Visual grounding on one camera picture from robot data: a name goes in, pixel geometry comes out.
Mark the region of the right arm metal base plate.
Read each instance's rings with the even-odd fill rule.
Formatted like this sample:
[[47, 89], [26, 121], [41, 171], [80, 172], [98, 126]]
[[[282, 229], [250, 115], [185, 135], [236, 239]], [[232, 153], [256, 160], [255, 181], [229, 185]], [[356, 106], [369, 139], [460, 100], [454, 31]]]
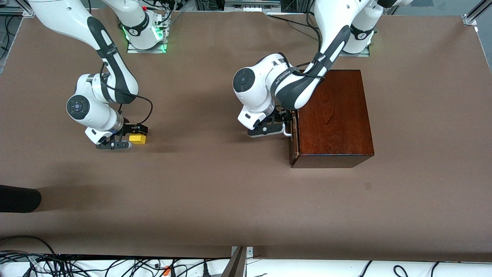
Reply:
[[168, 28], [165, 24], [149, 25], [137, 35], [137, 31], [123, 29], [128, 41], [128, 53], [164, 53]]

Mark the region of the metal frame with white strip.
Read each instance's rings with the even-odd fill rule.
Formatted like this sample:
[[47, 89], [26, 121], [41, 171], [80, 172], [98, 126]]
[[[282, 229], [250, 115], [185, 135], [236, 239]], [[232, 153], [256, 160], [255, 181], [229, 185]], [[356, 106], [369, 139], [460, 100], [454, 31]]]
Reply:
[[224, 11], [280, 13], [281, 0], [224, 0]]

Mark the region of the black cylindrical object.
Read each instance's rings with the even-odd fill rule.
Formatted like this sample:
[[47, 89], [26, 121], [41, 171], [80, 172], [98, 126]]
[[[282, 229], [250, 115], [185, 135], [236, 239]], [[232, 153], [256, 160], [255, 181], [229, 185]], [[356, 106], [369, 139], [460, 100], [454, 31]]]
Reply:
[[36, 189], [0, 185], [0, 213], [30, 213], [41, 201]]

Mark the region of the small metal corner bracket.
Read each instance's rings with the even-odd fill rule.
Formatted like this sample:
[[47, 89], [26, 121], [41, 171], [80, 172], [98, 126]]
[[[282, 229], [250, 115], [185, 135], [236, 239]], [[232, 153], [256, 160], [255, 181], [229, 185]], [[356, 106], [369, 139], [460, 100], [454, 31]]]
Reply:
[[253, 256], [253, 247], [232, 247], [230, 262], [246, 266], [248, 259]]

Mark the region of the aluminium frame profile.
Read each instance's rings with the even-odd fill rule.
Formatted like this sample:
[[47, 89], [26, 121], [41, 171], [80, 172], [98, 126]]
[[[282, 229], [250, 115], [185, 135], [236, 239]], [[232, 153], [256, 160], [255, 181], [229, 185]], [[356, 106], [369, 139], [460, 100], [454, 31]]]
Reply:
[[462, 16], [464, 26], [476, 26], [477, 19], [492, 7], [492, 0], [480, 0], [467, 14]]

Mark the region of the dark brown wooden cabinet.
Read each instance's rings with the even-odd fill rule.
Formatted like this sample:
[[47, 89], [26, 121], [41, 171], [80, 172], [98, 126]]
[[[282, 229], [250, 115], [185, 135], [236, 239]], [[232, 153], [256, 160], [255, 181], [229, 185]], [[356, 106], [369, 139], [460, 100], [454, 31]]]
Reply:
[[293, 168], [347, 169], [373, 157], [360, 70], [330, 70], [298, 113], [300, 156]]

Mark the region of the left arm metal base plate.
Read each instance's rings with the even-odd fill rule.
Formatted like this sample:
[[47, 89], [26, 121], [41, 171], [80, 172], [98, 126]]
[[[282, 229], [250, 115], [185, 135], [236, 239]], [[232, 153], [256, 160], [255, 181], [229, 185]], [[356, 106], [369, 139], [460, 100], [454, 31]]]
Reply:
[[343, 49], [340, 53], [339, 56], [341, 57], [370, 57], [370, 49], [369, 46], [366, 46], [361, 52], [358, 53], [349, 53], [344, 51]]

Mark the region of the wooden drawer with white handle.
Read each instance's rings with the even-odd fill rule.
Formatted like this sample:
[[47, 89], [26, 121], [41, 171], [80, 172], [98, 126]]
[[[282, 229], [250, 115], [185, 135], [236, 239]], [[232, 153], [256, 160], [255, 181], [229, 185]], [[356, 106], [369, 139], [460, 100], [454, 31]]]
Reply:
[[295, 111], [293, 121], [289, 122], [290, 142], [289, 142], [289, 163], [293, 168], [300, 156], [298, 113]]

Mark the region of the white lower shelf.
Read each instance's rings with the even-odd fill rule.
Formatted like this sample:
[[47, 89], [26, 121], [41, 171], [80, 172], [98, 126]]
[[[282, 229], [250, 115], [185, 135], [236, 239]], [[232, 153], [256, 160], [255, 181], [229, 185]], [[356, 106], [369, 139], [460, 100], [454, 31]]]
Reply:
[[[227, 259], [105, 260], [0, 252], [0, 277], [220, 277]], [[492, 277], [492, 263], [251, 258], [245, 277]]]

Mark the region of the dark grey metal beam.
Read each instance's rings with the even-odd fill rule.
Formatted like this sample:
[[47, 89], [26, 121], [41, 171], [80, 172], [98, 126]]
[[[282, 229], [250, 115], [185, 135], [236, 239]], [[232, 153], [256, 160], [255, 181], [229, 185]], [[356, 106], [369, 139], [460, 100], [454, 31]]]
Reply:
[[228, 262], [220, 277], [245, 277], [246, 266]]

